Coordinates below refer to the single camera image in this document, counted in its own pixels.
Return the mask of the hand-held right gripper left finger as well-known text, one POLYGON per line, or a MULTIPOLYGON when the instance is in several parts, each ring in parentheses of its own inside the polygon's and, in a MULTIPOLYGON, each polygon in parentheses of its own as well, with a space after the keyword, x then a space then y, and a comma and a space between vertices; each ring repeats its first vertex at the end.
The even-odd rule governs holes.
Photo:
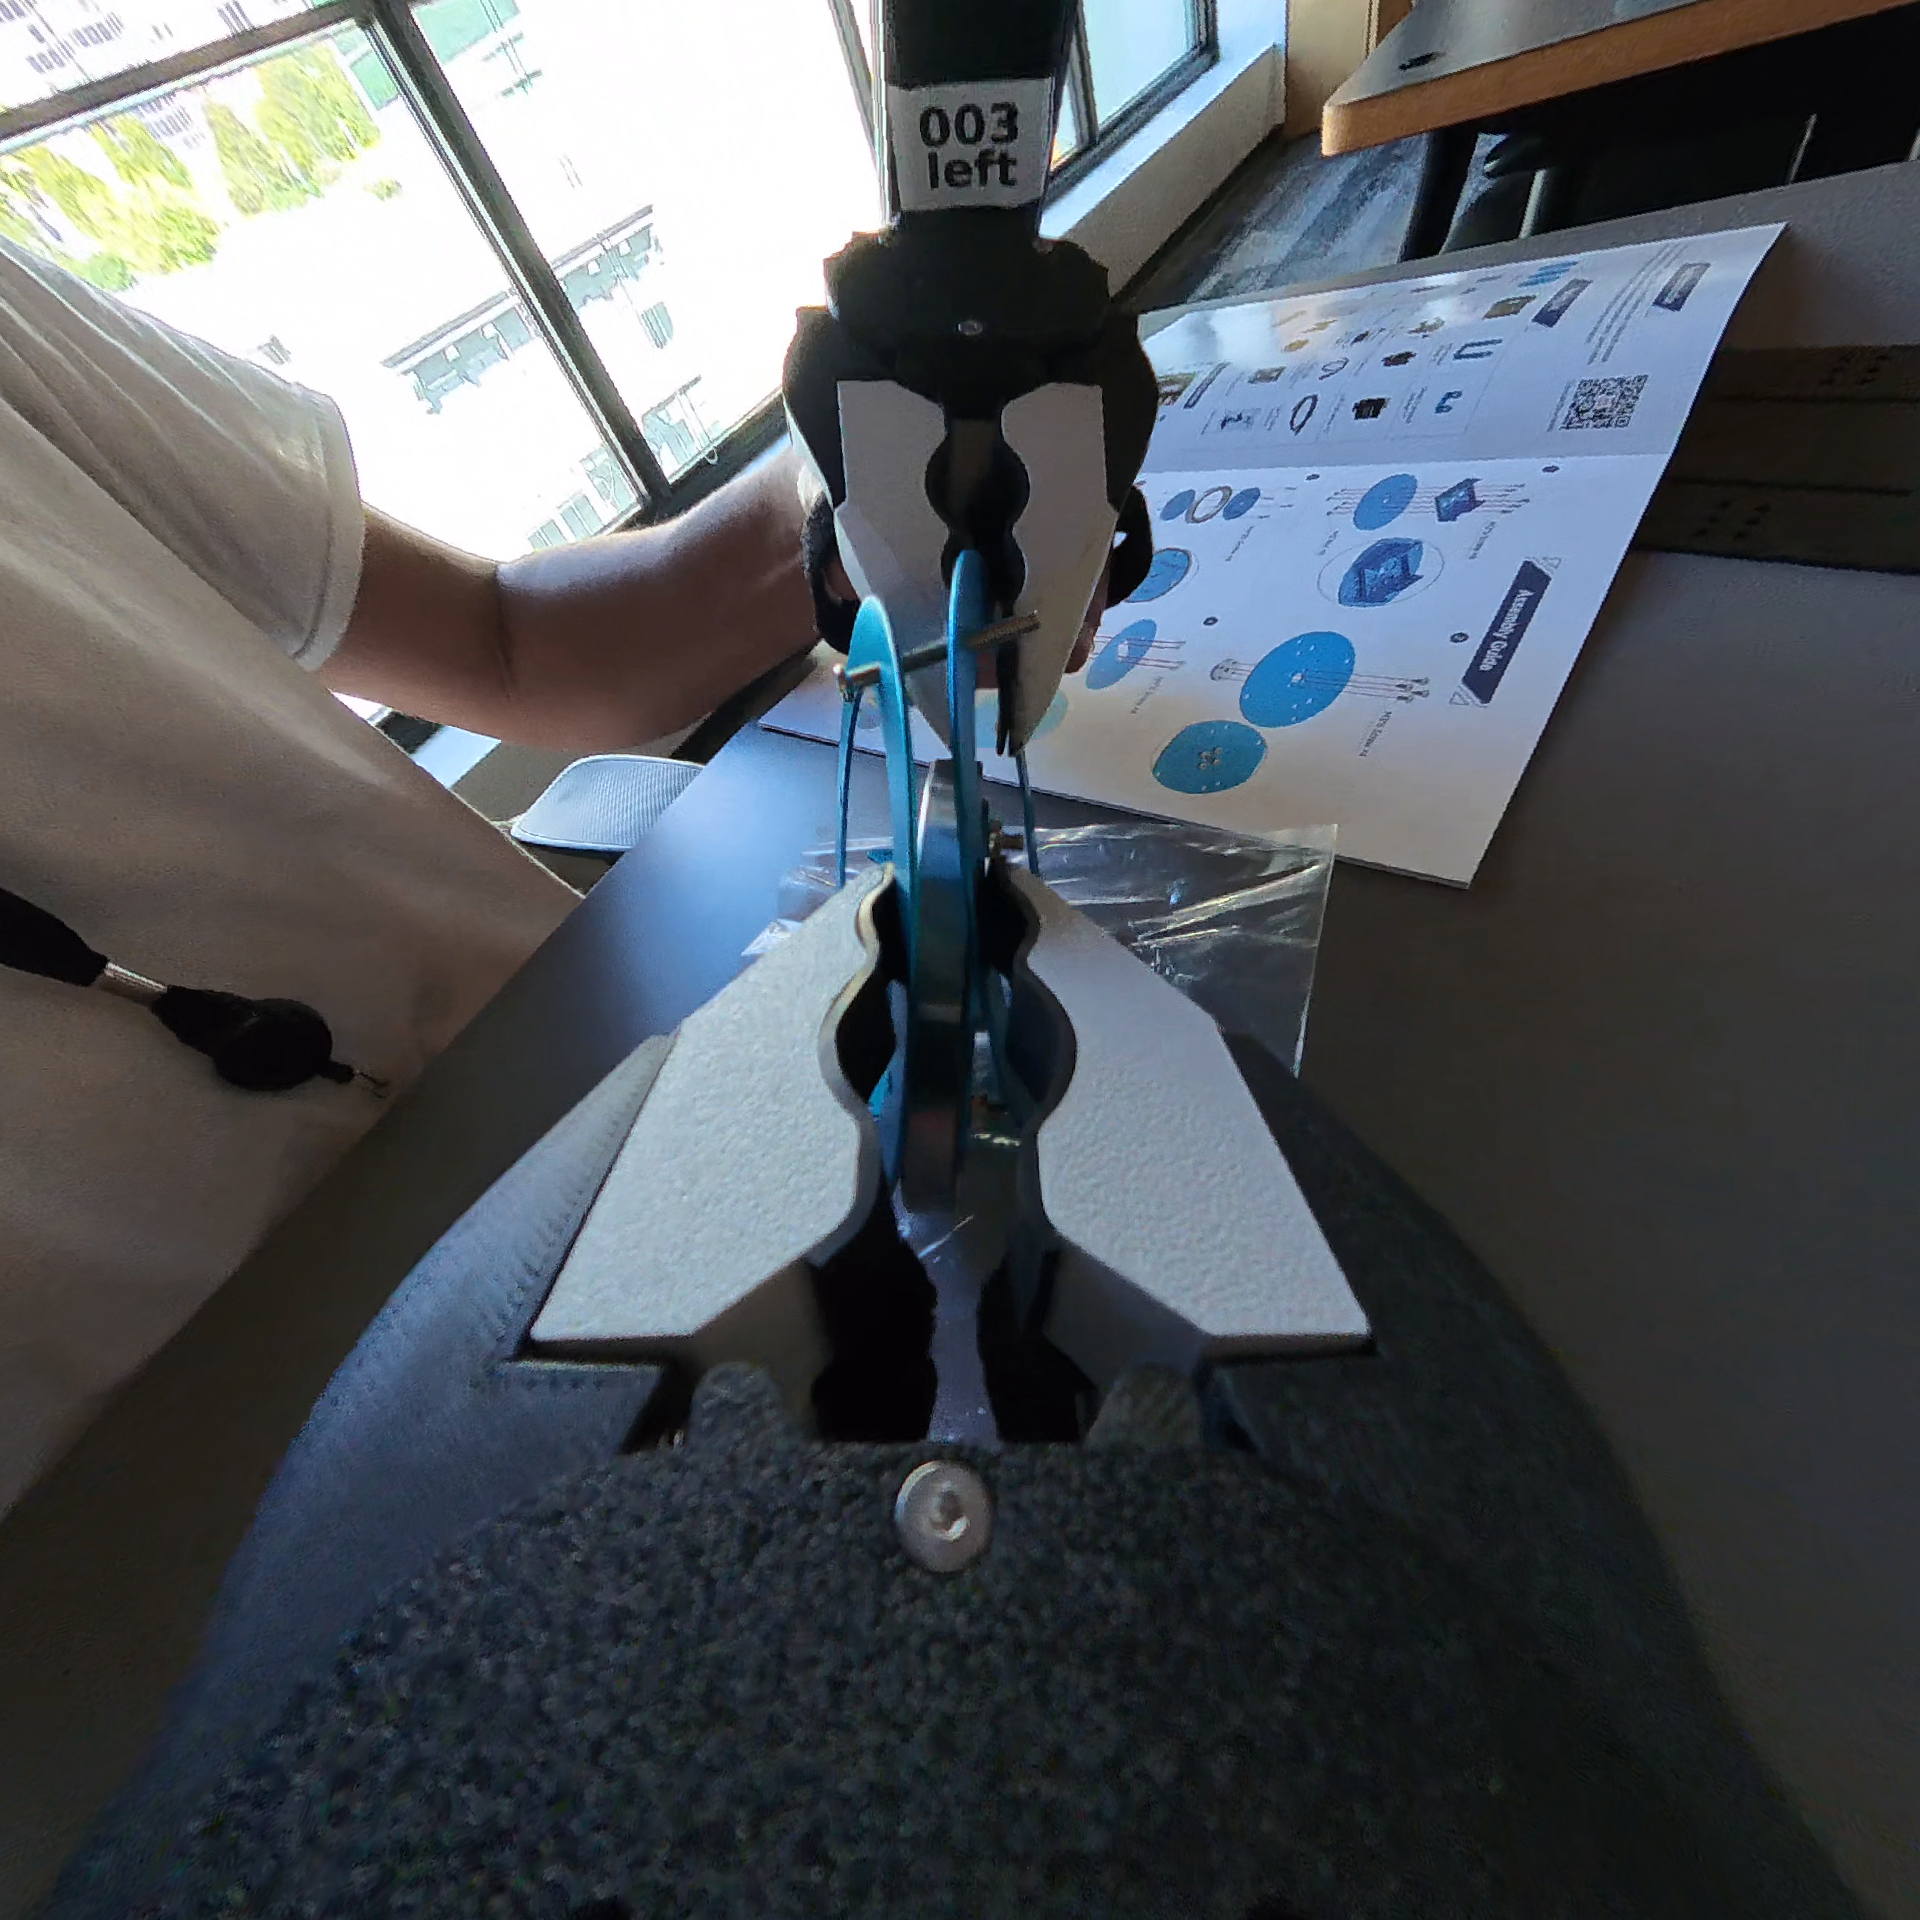
POLYGON ((534 1319, 561 1359, 765 1370, 830 1439, 923 1439, 932 1287, 885 1196, 895 873, 690 1016, 534 1319))

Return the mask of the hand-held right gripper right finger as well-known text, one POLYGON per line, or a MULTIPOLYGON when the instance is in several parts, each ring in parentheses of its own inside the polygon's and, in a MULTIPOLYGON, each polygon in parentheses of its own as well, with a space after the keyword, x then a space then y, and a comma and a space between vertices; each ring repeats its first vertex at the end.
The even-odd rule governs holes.
POLYGON ((980 932, 1025 1104, 972 1146, 998 1440, 1073 1443, 1138 1365, 1356 1354, 1371 1325, 1215 1021, 1026 872, 980 932))

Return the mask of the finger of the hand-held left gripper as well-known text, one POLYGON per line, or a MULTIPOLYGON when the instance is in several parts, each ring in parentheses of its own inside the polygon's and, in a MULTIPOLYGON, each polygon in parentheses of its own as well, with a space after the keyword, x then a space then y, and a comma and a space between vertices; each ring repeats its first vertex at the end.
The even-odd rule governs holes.
POLYGON ((1019 471, 990 507, 987 565, 998 615, 1038 627, 997 667, 997 751, 1022 753, 1039 727, 1087 621, 1113 552, 1105 397, 1097 387, 1050 381, 1011 400, 998 437, 1019 471))
POLYGON ((946 442, 943 407, 890 380, 836 384, 845 499, 835 511, 843 570, 878 597, 902 655, 946 644, 948 527, 927 499, 927 464, 946 442))

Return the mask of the long metal screw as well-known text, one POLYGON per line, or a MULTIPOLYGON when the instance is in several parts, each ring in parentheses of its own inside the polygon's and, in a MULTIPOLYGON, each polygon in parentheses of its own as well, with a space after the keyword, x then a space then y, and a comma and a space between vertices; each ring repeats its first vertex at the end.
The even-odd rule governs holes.
POLYGON ((1035 612, 1011 615, 958 641, 948 636, 905 649, 895 643, 891 621, 885 615, 881 600, 873 597, 862 604, 849 647, 849 660, 835 665, 833 676, 838 689, 873 689, 890 672, 909 676, 932 665, 943 665, 956 647, 962 652, 995 655, 1004 644, 1019 643, 1025 636, 1035 633, 1038 627, 1039 618, 1035 612))

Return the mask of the blue metal ring plate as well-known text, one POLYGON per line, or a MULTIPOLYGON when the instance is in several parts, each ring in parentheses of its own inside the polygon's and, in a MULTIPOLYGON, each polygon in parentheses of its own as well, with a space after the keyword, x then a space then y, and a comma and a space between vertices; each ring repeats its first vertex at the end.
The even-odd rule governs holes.
MULTIPOLYGON (((951 575, 946 633, 972 636, 993 624, 990 575, 965 552, 951 575)), ((951 1139, 969 1136, 977 1047, 993 1059, 993 1104, 1011 1123, 1028 1123, 1033 1095, 1007 1055, 1007 993, 980 948, 980 888, 990 876, 990 815, 977 765, 977 652, 956 647, 943 664, 948 759, 927 773, 918 839, 917 1007, 927 1064, 921 1104, 951 1121, 951 1139)))

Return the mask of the blue round bearing base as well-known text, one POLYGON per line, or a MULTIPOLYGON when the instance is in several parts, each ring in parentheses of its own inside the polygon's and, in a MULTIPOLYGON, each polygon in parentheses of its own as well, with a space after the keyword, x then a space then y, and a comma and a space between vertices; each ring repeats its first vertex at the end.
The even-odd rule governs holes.
POLYGON ((843 709, 836 747, 835 876, 849 879, 849 791, 858 711, 869 689, 881 701, 881 746, 894 816, 895 912, 905 945, 902 1051, 894 1072, 895 1185, 909 1212, 954 1204, 972 1121, 977 1039, 1001 1047, 1004 1003, 987 985, 978 940, 978 895, 990 876, 995 820, 977 765, 977 655, 1019 639, 1033 620, 997 620, 990 575, 977 552, 959 553, 940 641, 902 647, 878 597, 862 602, 849 665, 835 672, 843 709), (951 757, 917 780, 907 727, 907 680, 932 671, 948 715, 951 757))

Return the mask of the person's left forearm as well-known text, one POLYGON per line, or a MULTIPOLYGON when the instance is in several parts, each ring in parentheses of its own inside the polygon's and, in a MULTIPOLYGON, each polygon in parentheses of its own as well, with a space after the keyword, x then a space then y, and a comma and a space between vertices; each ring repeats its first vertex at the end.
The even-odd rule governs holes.
POLYGON ((625 753, 689 730, 813 643, 801 489, 781 451, 675 519, 508 562, 369 513, 353 618, 321 680, 541 751, 625 753))

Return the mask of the clear plastic bag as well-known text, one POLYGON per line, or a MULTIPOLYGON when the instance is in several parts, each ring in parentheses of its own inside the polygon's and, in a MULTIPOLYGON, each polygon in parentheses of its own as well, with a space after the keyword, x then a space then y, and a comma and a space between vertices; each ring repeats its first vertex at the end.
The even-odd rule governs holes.
POLYGON ((1118 820, 1039 831, 1053 892, 1225 1034, 1299 1069, 1337 831, 1118 820))

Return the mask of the office window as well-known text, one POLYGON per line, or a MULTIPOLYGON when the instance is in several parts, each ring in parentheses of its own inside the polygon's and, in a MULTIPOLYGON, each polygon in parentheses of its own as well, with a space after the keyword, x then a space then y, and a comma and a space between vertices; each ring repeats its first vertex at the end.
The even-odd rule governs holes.
POLYGON ((881 218, 869 5, 5 2, 5 239, 332 397, 369 503, 487 559, 775 431, 881 218))

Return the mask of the grey mesh office chair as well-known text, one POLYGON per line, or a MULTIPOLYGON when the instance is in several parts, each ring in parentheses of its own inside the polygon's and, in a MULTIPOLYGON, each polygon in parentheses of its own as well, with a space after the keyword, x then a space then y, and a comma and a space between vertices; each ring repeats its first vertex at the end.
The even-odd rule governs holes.
POLYGON ((675 757, 583 757, 508 832, 526 849, 615 859, 659 826, 702 771, 675 757))

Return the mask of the printed assembly guide sheet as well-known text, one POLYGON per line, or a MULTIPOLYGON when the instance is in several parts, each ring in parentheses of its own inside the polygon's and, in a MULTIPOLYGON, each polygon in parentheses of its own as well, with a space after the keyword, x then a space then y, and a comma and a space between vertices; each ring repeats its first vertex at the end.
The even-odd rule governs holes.
POLYGON ((1778 224, 1198 308, 1050 795, 1465 884, 1778 224))

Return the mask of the wooden office table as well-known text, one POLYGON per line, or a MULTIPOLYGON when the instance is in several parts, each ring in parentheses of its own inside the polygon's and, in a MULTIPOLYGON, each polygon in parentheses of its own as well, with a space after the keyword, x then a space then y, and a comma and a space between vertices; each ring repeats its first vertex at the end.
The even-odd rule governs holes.
POLYGON ((1890 2, 1422 2, 1325 100, 1323 153, 1663 74, 1890 12, 1890 2))

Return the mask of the black flat plate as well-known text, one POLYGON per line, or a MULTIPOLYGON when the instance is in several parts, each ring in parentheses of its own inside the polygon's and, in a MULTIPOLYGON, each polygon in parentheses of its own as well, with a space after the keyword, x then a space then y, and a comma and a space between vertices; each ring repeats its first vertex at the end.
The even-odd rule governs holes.
POLYGON ((1917 347, 1717 352, 1637 543, 1917 572, 1917 347))

